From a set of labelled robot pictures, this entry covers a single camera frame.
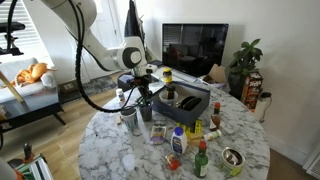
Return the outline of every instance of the plant pot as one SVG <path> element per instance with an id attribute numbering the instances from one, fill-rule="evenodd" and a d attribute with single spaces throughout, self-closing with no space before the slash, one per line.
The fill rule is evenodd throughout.
<path id="1" fill-rule="evenodd" d="M 246 77 L 242 74 L 229 73 L 228 83 L 230 87 L 230 95 L 234 96 L 238 100 L 241 99 L 245 79 Z"/>

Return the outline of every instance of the black monitor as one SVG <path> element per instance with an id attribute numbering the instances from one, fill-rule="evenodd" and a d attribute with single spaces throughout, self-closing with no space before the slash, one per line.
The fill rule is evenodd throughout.
<path id="1" fill-rule="evenodd" d="M 162 24 L 162 64 L 192 76 L 221 65 L 228 24 Z"/>

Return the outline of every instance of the marble table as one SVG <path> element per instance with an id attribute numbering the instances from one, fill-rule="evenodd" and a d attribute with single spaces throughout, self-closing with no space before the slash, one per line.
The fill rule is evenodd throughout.
<path id="1" fill-rule="evenodd" d="M 220 154 L 225 147 L 237 149 L 245 156 L 242 172 L 232 179 L 266 179 L 269 171 L 270 151 L 265 132 L 253 114 L 238 100 L 214 87 L 191 83 L 194 86 L 210 89 L 210 104 L 200 119 L 203 132 L 209 131 L 209 119 L 213 113 L 214 102 L 221 103 L 222 137 L 208 141 L 208 174 L 205 179 L 228 179 L 219 168 Z M 161 83 L 150 84 L 155 92 Z M 133 91 L 132 101 L 139 97 Z M 105 108 L 118 108 L 117 99 L 112 99 Z M 170 171 L 164 156 L 172 152 L 169 140 L 175 122 L 153 111 L 153 121 L 143 122 L 138 111 L 139 128 L 129 132 L 125 124 L 117 125 L 117 113 L 97 112 L 89 122 L 79 147 L 79 168 L 82 179 L 197 179 L 193 173 L 194 157 L 198 147 L 188 146 L 184 155 L 178 156 L 181 166 Z M 151 145 L 150 132 L 155 121 L 162 121 L 170 129 L 166 141 L 161 145 Z M 135 156 L 135 169 L 127 172 L 122 158 L 127 154 Z"/>

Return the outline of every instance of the condiment bottle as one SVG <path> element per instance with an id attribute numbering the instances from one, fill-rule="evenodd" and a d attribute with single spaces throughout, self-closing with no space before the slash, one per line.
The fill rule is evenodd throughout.
<path id="1" fill-rule="evenodd" d="M 211 121 L 210 121 L 210 131 L 215 131 L 220 128 L 220 103 L 216 102 L 214 104 L 214 113 L 211 115 Z"/>
<path id="2" fill-rule="evenodd" d="M 164 68 L 163 70 L 163 80 L 168 85 L 172 82 L 172 72 L 170 68 Z"/>
<path id="3" fill-rule="evenodd" d="M 167 93 L 168 93 L 168 98 L 167 99 L 174 99 L 174 91 L 176 88 L 172 85 L 167 86 Z"/>
<path id="4" fill-rule="evenodd" d="M 187 149 L 187 136 L 181 127 L 176 127 L 171 137 L 171 148 L 177 154 L 184 154 Z"/>
<path id="5" fill-rule="evenodd" d="M 204 178 L 208 172 L 209 159 L 206 155 L 207 143 L 203 140 L 199 144 L 199 152 L 195 156 L 194 175 L 198 178 Z"/>

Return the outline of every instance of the bottle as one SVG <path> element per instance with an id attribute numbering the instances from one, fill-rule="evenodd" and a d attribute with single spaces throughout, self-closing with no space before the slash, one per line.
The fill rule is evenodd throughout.
<path id="1" fill-rule="evenodd" d="M 177 154 L 184 154 L 187 149 L 187 136 L 181 127 L 176 127 L 171 136 L 171 148 Z"/>
<path id="2" fill-rule="evenodd" d="M 174 86 L 168 85 L 167 86 L 167 93 L 168 93 L 168 98 L 167 99 L 174 99 L 174 91 L 176 88 Z"/>
<path id="3" fill-rule="evenodd" d="M 170 68 L 164 68 L 163 70 L 163 80 L 168 85 L 172 82 L 172 72 Z"/>
<path id="4" fill-rule="evenodd" d="M 208 172 L 209 159 L 206 155 L 207 143 L 204 140 L 200 141 L 199 152 L 194 160 L 194 175 L 198 178 L 204 178 Z"/>
<path id="5" fill-rule="evenodd" d="M 116 94 L 117 94 L 117 97 L 118 97 L 119 102 L 125 101 L 124 94 L 123 94 L 123 91 L 122 91 L 121 88 L 118 88 L 118 89 L 116 90 Z"/>
<path id="6" fill-rule="evenodd" d="M 205 134 L 203 135 L 203 139 L 206 140 L 206 141 L 210 141 L 212 139 L 215 139 L 217 137 L 220 137 L 222 135 L 221 131 L 218 129 L 214 132 L 211 132 L 211 133 L 208 133 L 208 134 Z"/>
<path id="7" fill-rule="evenodd" d="M 210 121 L 210 131 L 215 131 L 220 128 L 220 103 L 216 102 L 214 104 L 214 113 L 211 115 L 211 121 Z"/>

